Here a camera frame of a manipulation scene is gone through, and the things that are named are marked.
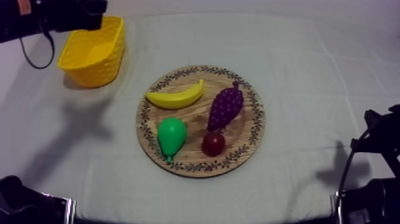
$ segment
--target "grape stem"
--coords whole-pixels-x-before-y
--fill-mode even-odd
[[[234,81],[234,82],[232,83],[232,85],[233,85],[233,87],[234,87],[235,89],[239,88],[239,82],[238,82],[238,81]]]

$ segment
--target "tablecloth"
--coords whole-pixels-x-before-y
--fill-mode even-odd
[[[252,14],[125,18],[118,78],[80,89],[56,63],[26,63],[0,108],[0,176],[77,200],[80,217],[124,223],[279,223],[327,216],[363,113],[400,99],[400,42],[346,24]],[[53,33],[57,53],[67,34]],[[31,53],[45,61],[42,38]],[[255,154],[215,178],[172,175],[142,151],[136,110],[149,85],[187,65],[244,77],[265,108]],[[374,176],[356,155],[347,188]]]

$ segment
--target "purple grapes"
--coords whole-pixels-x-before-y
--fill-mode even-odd
[[[207,126],[209,132],[225,128],[243,107],[243,93],[239,90],[239,83],[235,81],[232,85],[233,88],[222,90],[212,102]]]

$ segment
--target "red apple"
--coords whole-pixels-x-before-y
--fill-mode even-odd
[[[201,149],[208,156],[217,156],[222,153],[225,147],[225,138],[219,132],[209,132],[204,136]]]

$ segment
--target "decorative border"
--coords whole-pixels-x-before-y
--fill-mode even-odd
[[[161,148],[158,145],[157,138],[152,133],[150,127],[148,126],[147,122],[149,121],[148,113],[150,112],[150,102],[147,99],[143,100],[143,106],[140,111],[140,118],[142,122],[140,123],[140,129],[143,130],[143,136],[148,141],[148,146],[151,150],[154,151],[155,155],[165,162],[167,165],[170,166],[172,170],[184,170],[186,172],[211,172],[217,169],[229,169],[229,166],[240,159],[240,157],[247,153],[250,149],[249,145],[256,145],[259,140],[261,140],[262,136],[260,136],[260,132],[262,131],[263,127],[263,117],[264,111],[263,107],[258,103],[258,95],[256,92],[252,90],[252,86],[245,80],[243,80],[238,74],[228,71],[227,69],[222,69],[218,67],[210,67],[210,66],[193,66],[186,70],[178,70],[172,75],[167,75],[163,81],[157,83],[157,85],[150,88],[152,92],[158,92],[162,88],[165,88],[170,84],[172,80],[177,80],[180,77],[186,77],[191,74],[197,73],[199,71],[207,72],[211,74],[216,74],[218,76],[226,76],[228,79],[233,79],[239,82],[240,85],[247,90],[247,94],[250,99],[250,106],[251,110],[255,114],[255,118],[253,118],[253,125],[251,126],[251,135],[248,139],[248,144],[243,144],[237,148],[236,151],[233,153],[229,153],[229,155],[225,156],[222,161],[215,160],[212,163],[199,163],[199,164],[183,164],[181,162],[174,162],[172,161],[170,164],[167,163],[167,159],[164,157],[163,153],[161,152]]]

